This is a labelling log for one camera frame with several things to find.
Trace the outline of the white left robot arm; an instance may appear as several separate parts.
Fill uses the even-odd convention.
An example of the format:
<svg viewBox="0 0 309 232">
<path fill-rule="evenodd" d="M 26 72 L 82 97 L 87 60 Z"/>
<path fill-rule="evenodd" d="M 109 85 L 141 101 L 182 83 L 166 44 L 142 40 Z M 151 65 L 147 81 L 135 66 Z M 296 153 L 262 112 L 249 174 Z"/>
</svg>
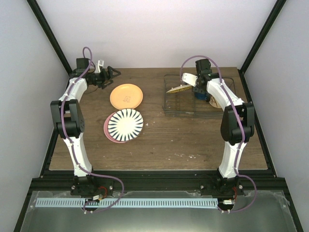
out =
<svg viewBox="0 0 309 232">
<path fill-rule="evenodd" d="M 74 168 L 72 194 L 94 195 L 100 187 L 91 174 L 93 167 L 84 146 L 85 121 L 80 108 L 80 100 L 89 85 L 104 89 L 113 83 L 113 78 L 121 72 L 111 66 L 104 68 L 99 60 L 93 65 L 88 58 L 77 58 L 76 69 L 69 75 L 69 84 L 59 100 L 50 103 L 55 131 L 65 142 Z"/>
</svg>

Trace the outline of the blue ceramic mug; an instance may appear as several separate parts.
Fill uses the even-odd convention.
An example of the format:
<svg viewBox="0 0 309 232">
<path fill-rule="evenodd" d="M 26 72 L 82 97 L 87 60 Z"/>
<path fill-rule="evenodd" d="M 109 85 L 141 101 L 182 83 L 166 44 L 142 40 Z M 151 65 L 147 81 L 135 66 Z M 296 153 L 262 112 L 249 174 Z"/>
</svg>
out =
<svg viewBox="0 0 309 232">
<path fill-rule="evenodd" d="M 210 101 L 210 96 L 209 96 L 208 93 L 198 93 L 198 92 L 195 92 L 195 97 L 198 100 L 203 100 L 203 101 L 206 101 L 206 102 Z"/>
</svg>

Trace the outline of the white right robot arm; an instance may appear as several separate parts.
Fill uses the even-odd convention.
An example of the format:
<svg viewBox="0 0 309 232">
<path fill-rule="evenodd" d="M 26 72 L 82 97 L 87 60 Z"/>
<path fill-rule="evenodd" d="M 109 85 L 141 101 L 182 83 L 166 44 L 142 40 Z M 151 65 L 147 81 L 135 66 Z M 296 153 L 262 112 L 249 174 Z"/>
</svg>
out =
<svg viewBox="0 0 309 232">
<path fill-rule="evenodd" d="M 217 193 L 225 195 L 237 182 L 242 152 L 254 135 L 254 106 L 245 103 L 229 89 L 221 71 L 211 71 L 210 59 L 197 60 L 196 71 L 195 87 L 211 95 L 223 110 L 220 133 L 225 147 L 214 188 Z"/>
</svg>

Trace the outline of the cream ceramic bowl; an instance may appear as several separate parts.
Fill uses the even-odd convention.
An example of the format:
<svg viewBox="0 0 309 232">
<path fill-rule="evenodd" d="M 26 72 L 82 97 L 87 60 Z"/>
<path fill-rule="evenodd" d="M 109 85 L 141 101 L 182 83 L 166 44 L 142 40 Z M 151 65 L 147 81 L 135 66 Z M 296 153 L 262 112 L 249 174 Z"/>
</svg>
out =
<svg viewBox="0 0 309 232">
<path fill-rule="evenodd" d="M 209 104 L 214 107 L 214 108 L 218 108 L 221 109 L 221 106 L 218 104 L 218 102 L 216 101 L 216 99 L 211 95 L 210 97 L 210 101 Z"/>
</svg>

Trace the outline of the white blue-striped plate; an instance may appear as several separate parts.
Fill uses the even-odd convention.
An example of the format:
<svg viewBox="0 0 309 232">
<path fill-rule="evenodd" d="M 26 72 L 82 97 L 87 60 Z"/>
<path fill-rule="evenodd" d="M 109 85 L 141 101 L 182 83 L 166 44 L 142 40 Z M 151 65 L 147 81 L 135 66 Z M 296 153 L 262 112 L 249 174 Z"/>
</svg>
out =
<svg viewBox="0 0 309 232">
<path fill-rule="evenodd" d="M 115 112 L 108 121 L 109 135 L 118 142 L 128 142 L 137 138 L 144 125 L 141 113 L 135 109 L 122 109 Z"/>
</svg>

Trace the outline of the orange plate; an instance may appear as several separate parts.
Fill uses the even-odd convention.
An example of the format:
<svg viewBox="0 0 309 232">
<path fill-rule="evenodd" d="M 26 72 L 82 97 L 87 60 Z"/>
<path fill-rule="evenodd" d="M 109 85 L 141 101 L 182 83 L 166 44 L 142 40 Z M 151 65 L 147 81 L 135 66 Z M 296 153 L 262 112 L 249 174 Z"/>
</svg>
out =
<svg viewBox="0 0 309 232">
<path fill-rule="evenodd" d="M 122 84 L 115 87 L 110 94 L 111 105 L 118 109 L 135 109 L 143 100 L 142 90 L 134 84 Z"/>
</svg>

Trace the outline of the yellow bamboo-pattern plate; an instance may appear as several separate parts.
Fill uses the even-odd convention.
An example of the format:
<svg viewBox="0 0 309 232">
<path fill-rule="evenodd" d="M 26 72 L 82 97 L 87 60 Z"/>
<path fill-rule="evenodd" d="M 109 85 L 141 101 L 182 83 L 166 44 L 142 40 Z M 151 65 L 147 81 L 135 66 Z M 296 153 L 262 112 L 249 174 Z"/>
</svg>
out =
<svg viewBox="0 0 309 232">
<path fill-rule="evenodd" d="M 191 85 L 180 85 L 178 87 L 172 87 L 170 90 L 168 90 L 166 93 L 167 94 L 173 94 L 173 93 L 177 93 L 177 92 L 181 92 L 181 91 L 185 91 L 185 90 L 189 90 L 191 89 L 192 86 Z"/>
</svg>

